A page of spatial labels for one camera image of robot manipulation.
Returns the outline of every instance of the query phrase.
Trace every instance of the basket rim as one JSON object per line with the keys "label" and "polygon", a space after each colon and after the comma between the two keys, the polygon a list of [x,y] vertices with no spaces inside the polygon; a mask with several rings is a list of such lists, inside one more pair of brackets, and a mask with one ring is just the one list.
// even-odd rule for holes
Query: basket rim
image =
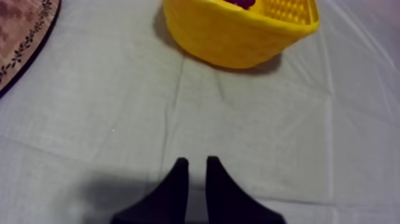
{"label": "basket rim", "polygon": [[240,6],[237,6],[235,4],[231,4],[229,2],[226,2],[224,0],[192,0],[199,2],[200,4],[205,4],[209,5],[213,8],[219,9],[227,16],[230,16],[232,18],[235,18],[237,20],[249,20],[251,21],[252,25],[257,26],[259,28],[265,28],[268,27],[268,29],[273,29],[276,32],[280,33],[287,33],[288,35],[291,36],[304,36],[304,35],[309,35],[310,33],[314,33],[317,31],[319,24],[320,24],[320,19],[319,19],[319,13],[318,13],[318,6],[315,0],[307,0],[309,3],[312,3],[315,5],[314,8],[309,7],[310,12],[313,11],[315,15],[317,15],[317,18],[315,19],[314,22],[307,24],[307,25],[302,25],[302,24],[295,24],[295,23],[290,23],[287,21],[282,21],[278,20],[275,18],[271,18],[265,15],[253,13],[252,11],[245,10]]}

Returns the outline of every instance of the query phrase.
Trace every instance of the yellow plastic basket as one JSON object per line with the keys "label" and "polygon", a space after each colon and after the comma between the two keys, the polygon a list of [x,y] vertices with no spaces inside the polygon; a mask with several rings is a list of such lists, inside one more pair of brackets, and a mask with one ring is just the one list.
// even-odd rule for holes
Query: yellow plastic basket
{"label": "yellow plastic basket", "polygon": [[178,44],[217,66],[256,66],[318,29],[315,0],[256,0],[249,10],[224,0],[163,0]]}

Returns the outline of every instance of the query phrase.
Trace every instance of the white bedsheet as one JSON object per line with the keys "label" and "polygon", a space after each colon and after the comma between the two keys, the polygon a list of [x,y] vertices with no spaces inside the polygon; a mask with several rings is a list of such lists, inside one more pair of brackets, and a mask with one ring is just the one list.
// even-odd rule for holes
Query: white bedsheet
{"label": "white bedsheet", "polygon": [[2,224],[100,224],[190,161],[289,224],[400,223],[400,3],[320,0],[320,30],[242,73],[177,50],[160,0],[63,0],[0,99]]}

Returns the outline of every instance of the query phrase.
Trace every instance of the patterned rug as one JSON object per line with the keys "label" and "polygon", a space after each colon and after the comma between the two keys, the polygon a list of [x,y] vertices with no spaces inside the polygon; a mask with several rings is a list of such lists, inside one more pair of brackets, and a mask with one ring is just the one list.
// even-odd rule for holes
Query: patterned rug
{"label": "patterned rug", "polygon": [[0,93],[22,75],[43,47],[59,4],[60,0],[0,0]]}

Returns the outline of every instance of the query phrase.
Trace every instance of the crease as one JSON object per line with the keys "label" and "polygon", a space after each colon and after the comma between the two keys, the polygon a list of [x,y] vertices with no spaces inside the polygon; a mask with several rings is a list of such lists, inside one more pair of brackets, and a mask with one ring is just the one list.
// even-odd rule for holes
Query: crease
{"label": "crease", "polygon": [[215,85],[217,87],[220,99],[222,100],[223,103],[229,105],[229,103],[226,100],[224,88],[223,88],[223,85],[222,85],[221,74],[216,69],[214,69],[214,78],[215,78]]}
{"label": "crease", "polygon": [[324,94],[328,94],[331,95],[331,93],[329,92],[329,90],[327,88],[324,87],[324,85],[319,82],[314,76],[307,76],[307,71],[306,68],[304,66],[304,64],[306,64],[301,58],[298,58],[298,60],[300,61],[300,64],[297,64],[294,62],[293,59],[291,59],[291,57],[287,58],[287,61],[289,62],[289,65],[292,66],[293,70],[300,70],[300,77],[303,80],[304,84],[307,87],[310,87],[312,89],[318,90],[318,91],[322,91]]}
{"label": "crease", "polygon": [[161,178],[163,178],[163,167],[164,167],[164,163],[165,163],[165,153],[167,151],[168,148],[168,137],[169,137],[169,122],[168,122],[168,104],[165,106],[164,109],[164,134],[162,136],[162,140],[161,140],[161,157],[160,157],[160,169],[158,172],[158,179],[161,180]]}
{"label": "crease", "polygon": [[346,7],[340,7],[339,4],[335,1],[329,1],[328,4],[332,6],[332,8],[337,12],[342,19],[347,22],[347,24],[353,29],[353,31],[357,34],[357,36],[368,46],[368,48],[374,53],[380,53],[386,60],[386,62],[390,65],[390,67],[396,70],[395,63],[390,58],[389,54],[385,49],[381,46],[379,41],[363,26],[363,24],[354,16],[347,13]]}
{"label": "crease", "polygon": [[177,103],[178,103],[178,97],[179,97],[179,92],[182,84],[182,79],[183,79],[183,68],[185,65],[185,59],[186,57],[182,57],[182,62],[180,63],[179,66],[179,72],[178,72],[178,78],[177,78],[177,84],[176,88],[174,91],[173,99],[171,100],[171,103],[167,103],[167,105],[164,107],[164,134],[162,136],[162,143],[161,143],[161,158],[160,158],[160,168],[158,172],[158,179],[161,180],[163,178],[163,168],[165,164],[165,155],[168,149],[170,148],[170,139],[174,139],[176,129],[177,129],[177,121],[176,121],[176,108],[177,108]]}
{"label": "crease", "polygon": [[173,109],[173,111],[176,110],[176,106],[177,106],[177,102],[178,102],[180,87],[181,87],[181,84],[182,84],[183,68],[184,68],[184,65],[185,65],[185,60],[186,60],[186,57],[184,56],[182,58],[182,62],[180,63],[180,66],[179,66],[177,85],[176,85],[175,93],[174,93],[174,96],[173,96],[173,99],[172,99],[172,109]]}
{"label": "crease", "polygon": [[382,96],[383,96],[383,103],[385,104],[385,107],[386,107],[386,112],[388,113],[390,119],[394,120],[394,117],[393,117],[393,114],[392,114],[392,110],[390,109],[390,105],[389,105],[388,95],[387,95],[387,93],[385,91],[387,86],[385,86],[385,84],[383,83],[381,75],[378,76],[378,79],[379,79],[379,83],[380,83],[380,91],[382,92]]}
{"label": "crease", "polygon": [[323,62],[324,62],[324,67],[325,67],[325,71],[327,74],[327,84],[328,84],[328,91],[330,93],[330,95],[332,95],[333,99],[336,98],[336,91],[335,91],[335,87],[333,84],[333,79],[332,79],[332,67],[330,65],[329,62],[329,54],[328,54],[328,49],[326,46],[326,41],[325,41],[325,34],[323,29],[321,29],[318,32],[318,35],[320,36],[319,40],[320,40],[320,46],[322,49],[322,58],[323,58]]}

